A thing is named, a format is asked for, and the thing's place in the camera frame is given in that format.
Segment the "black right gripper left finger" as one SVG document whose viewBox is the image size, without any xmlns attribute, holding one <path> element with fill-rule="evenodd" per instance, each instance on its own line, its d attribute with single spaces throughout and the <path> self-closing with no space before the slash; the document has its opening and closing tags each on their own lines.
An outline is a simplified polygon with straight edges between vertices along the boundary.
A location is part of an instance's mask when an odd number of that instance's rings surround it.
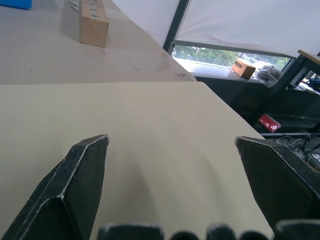
<svg viewBox="0 0 320 240">
<path fill-rule="evenodd" d="M 1 240 L 89 240 L 105 175 L 110 137 L 73 145 L 37 185 Z"/>
</svg>

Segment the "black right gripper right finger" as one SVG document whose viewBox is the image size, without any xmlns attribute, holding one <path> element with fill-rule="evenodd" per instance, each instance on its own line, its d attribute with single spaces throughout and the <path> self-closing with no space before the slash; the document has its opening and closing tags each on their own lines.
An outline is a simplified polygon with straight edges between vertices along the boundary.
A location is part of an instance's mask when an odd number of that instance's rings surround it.
<svg viewBox="0 0 320 240">
<path fill-rule="evenodd" d="M 320 171 L 277 142 L 238 136 L 234 144 L 273 240 L 320 240 Z"/>
</svg>

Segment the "red package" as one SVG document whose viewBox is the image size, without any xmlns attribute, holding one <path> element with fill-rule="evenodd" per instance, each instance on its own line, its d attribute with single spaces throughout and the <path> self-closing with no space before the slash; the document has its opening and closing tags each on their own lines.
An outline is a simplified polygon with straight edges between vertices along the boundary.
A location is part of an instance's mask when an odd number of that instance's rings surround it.
<svg viewBox="0 0 320 240">
<path fill-rule="evenodd" d="M 282 125 L 272 118 L 268 114 L 263 114 L 259 119 L 258 122 L 267 129 L 270 133 L 276 132 L 278 129 L 282 127 Z"/>
</svg>

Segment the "dark bundle in plastic wrap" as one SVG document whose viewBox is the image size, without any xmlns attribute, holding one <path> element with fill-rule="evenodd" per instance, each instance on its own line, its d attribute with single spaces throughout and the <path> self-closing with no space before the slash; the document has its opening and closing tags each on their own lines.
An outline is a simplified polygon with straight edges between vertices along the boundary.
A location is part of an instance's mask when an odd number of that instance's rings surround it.
<svg viewBox="0 0 320 240">
<path fill-rule="evenodd" d="M 255 67 L 255 71 L 251 78 L 268 88 L 273 87 L 283 76 L 278 67 L 272 63 L 257 61 L 253 66 Z"/>
</svg>

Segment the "wooden desk with black legs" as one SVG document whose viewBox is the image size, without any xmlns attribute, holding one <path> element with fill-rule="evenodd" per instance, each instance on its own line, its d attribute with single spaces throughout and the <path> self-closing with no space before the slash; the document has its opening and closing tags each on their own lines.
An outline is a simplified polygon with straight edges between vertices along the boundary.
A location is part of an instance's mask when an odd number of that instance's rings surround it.
<svg viewBox="0 0 320 240">
<path fill-rule="evenodd" d="M 313 54 L 301 49 L 297 52 L 299 56 L 285 71 L 280 80 L 270 88 L 267 97 L 263 99 L 259 107 L 250 115 L 248 123 L 252 127 L 258 122 L 259 118 L 267 112 L 268 108 L 287 87 L 298 86 L 309 72 L 320 75 L 320 52 Z"/>
</svg>

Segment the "brown cardboard box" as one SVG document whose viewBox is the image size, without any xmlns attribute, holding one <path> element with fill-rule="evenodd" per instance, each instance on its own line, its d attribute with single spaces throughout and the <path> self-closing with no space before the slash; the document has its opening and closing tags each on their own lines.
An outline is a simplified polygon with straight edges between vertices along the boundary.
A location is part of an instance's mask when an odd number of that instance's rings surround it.
<svg viewBox="0 0 320 240">
<path fill-rule="evenodd" d="M 247 60 L 242 58 L 237 58 L 231 69 L 241 78 L 249 80 L 254 72 L 256 71 L 256 67 L 254 67 Z"/>
</svg>

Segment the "long wooden block with bolts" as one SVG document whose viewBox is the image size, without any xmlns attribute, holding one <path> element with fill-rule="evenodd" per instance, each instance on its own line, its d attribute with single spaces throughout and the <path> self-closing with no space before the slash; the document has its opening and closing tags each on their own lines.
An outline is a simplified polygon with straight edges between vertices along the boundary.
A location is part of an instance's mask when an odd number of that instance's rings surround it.
<svg viewBox="0 0 320 240">
<path fill-rule="evenodd" d="M 109 20 L 102 0 L 79 0 L 79 42 L 104 48 Z"/>
</svg>

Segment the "white roller blind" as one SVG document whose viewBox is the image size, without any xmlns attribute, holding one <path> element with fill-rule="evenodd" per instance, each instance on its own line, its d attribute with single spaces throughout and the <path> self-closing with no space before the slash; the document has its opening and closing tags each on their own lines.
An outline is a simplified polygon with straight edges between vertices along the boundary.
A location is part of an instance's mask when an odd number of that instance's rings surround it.
<svg viewBox="0 0 320 240">
<path fill-rule="evenodd" d="M 177 40 L 298 56 L 320 52 L 320 0 L 191 0 Z"/>
</svg>

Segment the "blue plastic object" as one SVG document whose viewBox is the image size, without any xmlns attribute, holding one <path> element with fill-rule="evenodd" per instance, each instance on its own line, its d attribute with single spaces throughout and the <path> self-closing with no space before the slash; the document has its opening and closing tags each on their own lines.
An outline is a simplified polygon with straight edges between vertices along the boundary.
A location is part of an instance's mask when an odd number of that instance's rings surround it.
<svg viewBox="0 0 320 240">
<path fill-rule="evenodd" d="M 29 10 L 32 7 L 32 0 L 0 0 L 0 6 Z"/>
</svg>

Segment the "black window frame post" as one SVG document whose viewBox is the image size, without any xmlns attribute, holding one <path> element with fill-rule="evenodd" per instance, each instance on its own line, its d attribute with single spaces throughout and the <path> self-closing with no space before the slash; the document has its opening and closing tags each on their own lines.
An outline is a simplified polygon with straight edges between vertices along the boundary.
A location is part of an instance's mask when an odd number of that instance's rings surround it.
<svg viewBox="0 0 320 240">
<path fill-rule="evenodd" d="M 179 34 L 181 25 L 185 18 L 186 12 L 190 6 L 191 0 L 179 0 L 176 11 L 174 13 L 172 22 L 170 24 L 165 42 L 163 44 L 163 49 L 169 54 L 172 54 L 172 51 L 175 47 L 175 41 Z"/>
</svg>

